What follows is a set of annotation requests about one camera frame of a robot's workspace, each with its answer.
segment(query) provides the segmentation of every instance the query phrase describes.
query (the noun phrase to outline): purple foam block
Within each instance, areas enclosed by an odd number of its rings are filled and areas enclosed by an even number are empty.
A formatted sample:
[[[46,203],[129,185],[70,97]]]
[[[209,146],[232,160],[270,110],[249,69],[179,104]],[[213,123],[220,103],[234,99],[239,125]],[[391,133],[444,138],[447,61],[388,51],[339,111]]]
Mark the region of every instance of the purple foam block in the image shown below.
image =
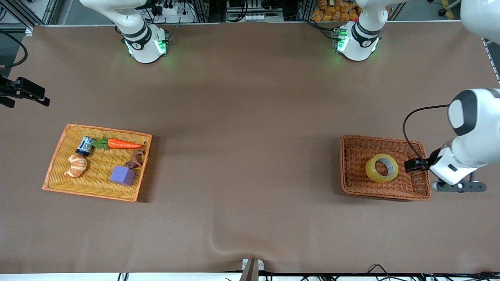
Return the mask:
[[[131,186],[135,177],[136,172],[133,170],[127,167],[115,166],[109,180],[120,185]]]

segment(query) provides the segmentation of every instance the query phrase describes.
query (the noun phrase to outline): orange wicker basket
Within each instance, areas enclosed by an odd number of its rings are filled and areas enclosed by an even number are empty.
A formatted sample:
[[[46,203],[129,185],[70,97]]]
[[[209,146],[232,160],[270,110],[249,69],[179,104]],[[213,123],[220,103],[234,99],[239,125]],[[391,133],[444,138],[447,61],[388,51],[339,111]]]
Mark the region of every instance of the orange wicker basket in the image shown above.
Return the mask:
[[[426,156],[424,146],[418,141],[411,144]],[[376,183],[368,178],[365,165],[377,154],[392,156],[399,168],[397,177],[384,183]],[[342,189],[353,195],[373,196],[404,200],[428,200],[431,184],[427,171],[405,172],[405,161],[417,157],[404,139],[344,135],[340,142],[340,181]],[[386,173],[387,168],[376,164],[376,169]]]
[[[78,177],[65,177],[64,172],[70,168],[68,157],[76,154],[75,150],[82,137],[114,138],[137,144],[146,143],[147,150],[141,167],[135,168],[135,178],[131,186],[110,181],[115,166],[123,166],[130,160],[132,149],[96,149],[92,148],[87,169]],[[48,166],[42,189],[83,196],[135,202],[148,162],[152,136],[147,133],[109,129],[103,127],[68,124],[55,147],[54,155]]]

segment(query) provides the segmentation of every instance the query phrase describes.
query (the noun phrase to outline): table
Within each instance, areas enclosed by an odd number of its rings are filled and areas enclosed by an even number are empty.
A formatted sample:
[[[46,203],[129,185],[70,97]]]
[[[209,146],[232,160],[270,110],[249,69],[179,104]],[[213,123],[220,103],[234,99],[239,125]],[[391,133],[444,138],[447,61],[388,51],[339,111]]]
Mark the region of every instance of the table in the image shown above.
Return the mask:
[[[487,192],[424,202],[341,189],[343,135],[402,138],[410,111],[498,87],[459,22],[382,36],[353,62],[304,23],[181,25],[167,57],[139,64],[112,26],[37,26],[10,77],[51,104],[0,108],[0,271],[215,272],[248,257],[272,272],[498,270],[498,165],[477,173]],[[66,124],[153,134],[141,202],[42,191]],[[407,132],[428,153],[454,136],[444,109]]]

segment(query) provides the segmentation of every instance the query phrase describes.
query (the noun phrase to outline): yellow tape roll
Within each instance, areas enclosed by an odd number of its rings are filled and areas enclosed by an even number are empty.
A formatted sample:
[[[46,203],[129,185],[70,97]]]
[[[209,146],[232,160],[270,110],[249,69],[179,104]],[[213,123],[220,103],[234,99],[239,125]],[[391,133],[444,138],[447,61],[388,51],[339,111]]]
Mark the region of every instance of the yellow tape roll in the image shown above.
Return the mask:
[[[375,162],[377,161],[387,167],[388,172],[386,176],[379,174],[377,169],[375,169]],[[379,184],[394,180],[394,178],[398,176],[399,172],[398,163],[396,163],[394,158],[387,154],[377,154],[373,156],[373,158],[366,163],[365,169],[368,178]]]

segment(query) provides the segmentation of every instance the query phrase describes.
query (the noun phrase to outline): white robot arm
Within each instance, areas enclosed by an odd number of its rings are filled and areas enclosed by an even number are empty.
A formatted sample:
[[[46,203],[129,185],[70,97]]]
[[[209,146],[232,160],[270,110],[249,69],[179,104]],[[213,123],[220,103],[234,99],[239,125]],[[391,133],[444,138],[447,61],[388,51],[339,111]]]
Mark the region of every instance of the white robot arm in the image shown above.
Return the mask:
[[[500,0],[462,0],[460,16],[470,32],[500,43]],[[438,191],[486,190],[484,183],[464,178],[500,162],[500,88],[460,92],[448,107],[448,120],[457,137],[428,159],[407,161],[406,171],[429,169],[440,178],[433,183]]]
[[[140,63],[152,63],[167,53],[168,33],[146,23],[135,8],[147,0],[80,0],[87,8],[103,14],[120,30],[128,52]]]
[[[345,35],[337,50],[353,61],[366,60],[375,51],[379,34],[387,22],[386,6],[408,0],[356,0],[362,8],[357,22],[350,21],[340,27]]]

